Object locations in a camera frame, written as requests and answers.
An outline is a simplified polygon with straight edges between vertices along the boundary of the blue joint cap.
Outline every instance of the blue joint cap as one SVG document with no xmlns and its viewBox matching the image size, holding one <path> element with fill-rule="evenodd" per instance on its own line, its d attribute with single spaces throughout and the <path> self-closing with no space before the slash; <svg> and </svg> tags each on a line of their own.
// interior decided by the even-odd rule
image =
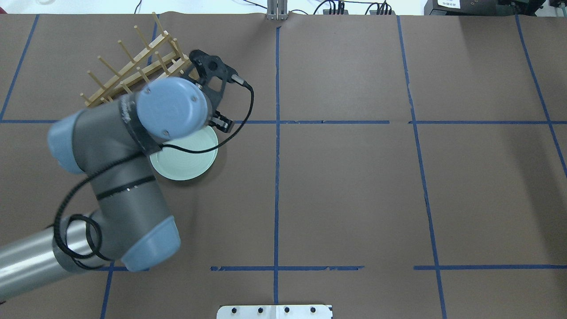
<svg viewBox="0 0 567 319">
<path fill-rule="evenodd" d="M 174 217 L 169 216 L 130 247 L 121 260 L 129 271 L 142 271 L 173 256 L 180 246 Z"/>
<path fill-rule="evenodd" d="M 199 88 L 186 79 L 157 79 L 143 87 L 136 101 L 142 125 L 165 140 L 185 137 L 205 126 L 209 104 Z"/>
<path fill-rule="evenodd" d="M 73 174 L 82 174 L 83 170 L 77 165 L 73 154 L 73 130 L 75 123 L 86 110 L 80 110 L 58 122 L 55 122 L 47 133 L 47 145 L 51 155 L 66 171 Z"/>
</svg>

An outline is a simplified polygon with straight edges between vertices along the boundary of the black device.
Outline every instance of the black device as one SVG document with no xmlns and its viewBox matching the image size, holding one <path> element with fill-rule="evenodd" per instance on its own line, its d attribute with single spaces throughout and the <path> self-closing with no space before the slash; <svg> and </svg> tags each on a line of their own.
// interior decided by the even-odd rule
<svg viewBox="0 0 567 319">
<path fill-rule="evenodd" d="M 516 13 L 535 15 L 545 0 L 458 0 L 457 2 L 460 8 L 452 6 L 455 1 L 428 0 L 424 6 L 424 15 L 507 16 Z"/>
<path fill-rule="evenodd" d="M 555 8 L 559 8 L 562 3 L 565 3 L 565 0 L 549 0 L 549 5 Z"/>
</svg>

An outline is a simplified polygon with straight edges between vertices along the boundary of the electrical cable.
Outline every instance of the electrical cable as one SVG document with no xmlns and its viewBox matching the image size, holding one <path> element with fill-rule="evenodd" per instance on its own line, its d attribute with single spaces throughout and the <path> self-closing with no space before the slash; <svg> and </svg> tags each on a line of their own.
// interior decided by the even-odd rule
<svg viewBox="0 0 567 319">
<path fill-rule="evenodd" d="M 333 11 L 337 10 L 336 4 L 335 4 L 335 2 L 334 2 L 333 0 L 325 0 L 325 1 L 321 2 L 321 3 L 317 6 L 317 8 L 315 8 L 315 11 L 313 11 L 313 14 L 316 14 L 316 13 L 317 13 L 317 10 L 318 10 L 319 8 L 321 8 L 321 6 L 322 6 L 325 2 L 329 2 L 329 13 L 331 13 L 331 3 L 333 4 Z"/>
<path fill-rule="evenodd" d="M 391 15 L 392 14 L 392 7 L 384 1 L 379 8 L 379 12 L 376 12 L 378 15 Z"/>
<path fill-rule="evenodd" d="M 97 236 L 99 236 L 99 242 L 96 244 L 94 251 L 89 253 L 89 254 L 86 254 L 86 255 L 79 254 L 79 253 L 75 252 L 74 250 L 72 250 L 71 248 L 69 248 L 69 246 L 66 243 L 66 240 L 63 240 L 63 238 L 61 237 L 61 219 L 63 217 L 63 213 L 65 211 L 65 208 L 67 207 L 67 205 L 71 201 L 71 198 L 73 198 L 73 196 L 75 196 L 75 194 L 83 186 L 88 184 L 90 181 L 92 181 L 93 179 L 95 179 L 99 175 L 107 172 L 108 170 L 110 170 L 111 168 L 113 168 L 115 166 L 129 162 L 129 161 L 131 161 L 135 158 L 138 158 L 140 156 L 143 156 L 142 152 L 138 152 L 138 153 L 132 154 L 130 156 L 124 157 L 122 159 L 118 159 L 117 161 L 111 162 L 107 166 L 104 166 L 102 169 L 99 169 L 98 171 L 94 172 L 90 176 L 87 176 L 87 178 L 85 178 L 84 180 L 79 182 L 77 185 L 75 185 L 75 187 L 73 187 L 67 193 L 67 195 L 65 196 L 65 198 L 63 199 L 63 201 L 59 205 L 59 208 L 57 209 L 57 213 L 55 214 L 55 219 L 53 221 L 53 239 L 55 240 L 55 244 L 57 244 L 57 247 L 59 247 L 59 249 L 61 249 L 61 251 L 63 251 L 66 255 L 70 256 L 73 260 L 91 258 L 91 257 L 97 255 L 98 253 L 100 253 L 99 250 L 100 250 L 100 247 L 102 245 L 103 239 L 102 239 L 102 232 L 100 231 L 99 224 L 95 220 L 93 220 L 92 218 L 84 216 L 84 218 L 81 219 L 81 220 L 83 220 L 87 224 L 87 227 L 92 226 L 95 229 Z M 71 219 L 73 218 L 73 216 L 76 216 L 76 215 L 71 216 L 71 218 L 69 220 L 69 224 L 71 223 Z"/>
<path fill-rule="evenodd" d="M 254 2 L 252 2 L 252 1 L 248 1 L 248 0 L 242 0 L 242 1 L 248 2 L 248 3 L 250 3 L 251 5 L 255 5 L 255 6 L 257 6 L 257 7 L 261 7 L 261 8 L 267 9 L 267 7 L 264 7 L 263 5 L 259 5 L 258 3 L 254 3 Z"/>
<path fill-rule="evenodd" d="M 380 3 L 374 2 L 374 3 L 372 3 L 371 5 L 368 6 L 368 9 L 366 9 L 366 12 L 364 12 L 364 15 L 368 14 L 368 12 L 370 11 L 370 8 L 372 8 L 373 5 L 376 5 L 376 7 L 377 7 L 376 10 L 380 10 Z"/>
<path fill-rule="evenodd" d="M 138 11 L 138 8 L 141 8 L 141 5 L 142 5 L 142 0 L 140 0 L 140 2 L 138 2 L 136 9 L 134 9 L 134 14 L 136 14 L 136 11 Z"/>
<path fill-rule="evenodd" d="M 305 12 L 305 11 L 303 11 L 303 10 L 300 10 L 300 9 L 291 10 L 290 12 L 296 12 L 296 11 L 297 11 L 297 12 L 303 12 L 303 13 L 305 13 L 306 15 L 309 15 L 309 13 L 307 13 L 307 12 Z"/>
<path fill-rule="evenodd" d="M 252 107 L 254 106 L 254 89 L 252 88 L 252 86 L 250 84 L 248 84 L 248 82 L 246 82 L 246 81 L 244 81 L 243 84 L 239 84 L 239 85 L 245 87 L 246 89 L 248 89 L 248 91 L 250 91 L 250 108 L 248 109 L 248 113 L 246 114 L 246 117 L 244 118 L 244 120 L 242 121 L 240 126 L 238 126 L 238 128 L 234 131 L 234 133 L 231 136 L 227 137 L 224 141 L 219 143 L 217 146 L 214 146 L 214 147 L 209 148 L 209 149 L 204 149 L 204 150 L 189 150 L 189 149 L 185 149 L 185 148 L 179 147 L 177 145 L 172 145 L 172 144 L 160 144 L 160 147 L 162 149 L 163 148 L 172 148 L 172 149 L 180 150 L 182 152 L 186 152 L 186 153 L 190 153 L 190 154 L 202 154 L 202 153 L 210 152 L 212 150 L 216 150 L 219 147 L 221 147 L 222 145 L 226 144 L 228 141 L 230 141 L 244 127 L 244 125 L 248 121 L 248 118 L 252 114 Z"/>
<path fill-rule="evenodd" d="M 252 114 L 252 108 L 254 106 L 254 89 L 252 88 L 252 86 L 250 84 L 248 84 L 248 82 L 244 81 L 242 84 L 238 83 L 239 85 L 245 87 L 246 89 L 248 89 L 248 91 L 250 91 L 250 107 L 248 109 L 248 113 L 246 114 L 246 117 L 244 118 L 244 120 L 242 121 L 242 123 L 240 124 L 240 126 L 238 126 L 238 128 L 236 129 L 236 131 L 229 137 L 227 137 L 227 139 L 225 139 L 224 141 L 222 141 L 220 144 L 218 144 L 217 146 L 210 148 L 210 149 L 206 149 L 206 150 L 198 150 L 198 151 L 194 151 L 194 150 L 188 150 L 188 149 L 184 149 L 181 148 L 177 145 L 169 145 L 169 144 L 162 144 L 160 145 L 160 147 L 163 149 L 165 147 L 170 147 L 170 148 L 174 148 L 177 150 L 180 150 L 182 152 L 186 152 L 186 153 L 192 153 L 192 154 L 201 154 L 201 153 L 206 153 L 206 152 L 210 152 L 212 150 L 218 149 L 219 147 L 223 146 L 224 144 L 226 144 L 228 141 L 230 141 L 233 137 L 235 137 L 240 130 L 244 127 L 244 125 L 246 124 L 246 122 L 248 121 L 248 119 L 250 118 L 250 115 Z M 57 245 L 57 247 L 59 247 L 59 249 L 61 249 L 61 251 L 63 253 L 65 253 L 66 255 L 68 255 L 69 257 L 71 257 L 71 259 L 73 260 L 73 262 L 79 266 L 80 268 L 86 269 L 86 270 L 94 270 L 97 269 L 98 267 L 89 267 L 86 266 L 85 264 L 83 264 L 82 262 L 80 262 L 77 259 L 88 259 L 91 258 L 93 256 L 99 256 L 99 258 L 101 258 L 100 256 L 100 248 L 102 246 L 102 231 L 100 229 L 100 225 L 94 220 L 92 219 L 90 216 L 84 216 L 84 215 L 80 215 L 80 214 L 74 214 L 71 215 L 69 217 L 69 223 L 67 224 L 67 227 L 69 227 L 69 225 L 71 224 L 72 221 L 75 220 L 82 220 L 86 223 L 86 227 L 87 227 L 87 234 L 88 234 L 88 245 L 91 248 L 91 253 L 89 254 L 79 254 L 76 251 L 72 250 L 71 248 L 69 248 L 69 246 L 67 245 L 67 235 L 65 232 L 65 238 L 63 238 L 61 236 L 61 220 L 63 217 L 63 213 L 65 212 L 65 208 L 67 207 L 67 205 L 69 205 L 69 202 L 71 201 L 71 199 L 73 198 L 73 196 L 75 196 L 75 194 L 86 184 L 88 184 L 89 182 L 91 182 L 93 179 L 95 179 L 96 177 L 106 173 L 108 170 L 121 165 L 123 163 L 132 161 L 138 157 L 143 157 L 144 154 L 142 152 L 138 152 L 138 153 L 134 153 L 132 155 L 126 156 L 124 158 L 118 159 L 116 161 L 113 161 L 109 164 L 107 164 L 106 166 L 104 166 L 103 168 L 95 171 L 94 173 L 92 173 L 91 175 L 87 176 L 87 178 L 85 178 L 84 180 L 80 181 L 77 185 L 75 185 L 75 187 L 73 187 L 65 196 L 65 198 L 63 199 L 63 201 L 61 202 L 61 204 L 59 205 L 59 208 L 57 209 L 57 213 L 55 214 L 55 218 L 54 218 L 54 222 L 53 222 L 53 239 L 55 240 L 55 243 Z M 88 232 L 88 230 L 90 230 L 90 227 L 93 227 L 95 230 L 95 233 L 98 237 L 98 242 L 96 244 L 93 243 L 92 238 L 90 238 L 90 233 Z"/>
<path fill-rule="evenodd" d="M 361 1 L 343 1 L 343 2 L 347 2 L 347 3 L 363 3 L 363 4 L 366 4 L 366 5 L 371 5 L 372 3 L 374 3 L 374 2 L 361 2 Z"/>
</svg>

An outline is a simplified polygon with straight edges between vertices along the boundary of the label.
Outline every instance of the label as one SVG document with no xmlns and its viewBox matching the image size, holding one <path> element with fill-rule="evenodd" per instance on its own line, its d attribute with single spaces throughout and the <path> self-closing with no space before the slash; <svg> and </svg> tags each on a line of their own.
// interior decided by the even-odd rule
<svg viewBox="0 0 567 319">
<path fill-rule="evenodd" d="M 437 4 L 447 8 L 460 9 L 460 0 L 437 0 Z"/>
</svg>

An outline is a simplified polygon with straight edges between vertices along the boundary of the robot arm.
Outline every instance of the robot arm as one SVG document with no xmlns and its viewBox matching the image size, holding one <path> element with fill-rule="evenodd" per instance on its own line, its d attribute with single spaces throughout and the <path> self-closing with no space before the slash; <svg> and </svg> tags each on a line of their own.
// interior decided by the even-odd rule
<svg viewBox="0 0 567 319">
<path fill-rule="evenodd" d="M 65 170 L 88 178 L 65 198 L 52 227 L 0 247 L 0 301 L 109 261 L 121 259 L 128 270 L 140 271 L 177 252 L 179 232 L 146 157 L 163 142 L 206 125 L 230 131 L 233 122 L 217 111 L 226 83 L 252 94 L 248 115 L 227 140 L 242 128 L 253 104 L 252 88 L 219 57 L 193 51 L 189 58 L 199 80 L 188 77 L 189 69 L 181 78 L 150 82 L 138 93 L 81 110 L 51 127 L 53 156 Z M 222 80 L 220 92 L 208 87 L 212 77 Z M 100 208 L 62 218 L 73 193 L 87 182 Z"/>
</svg>

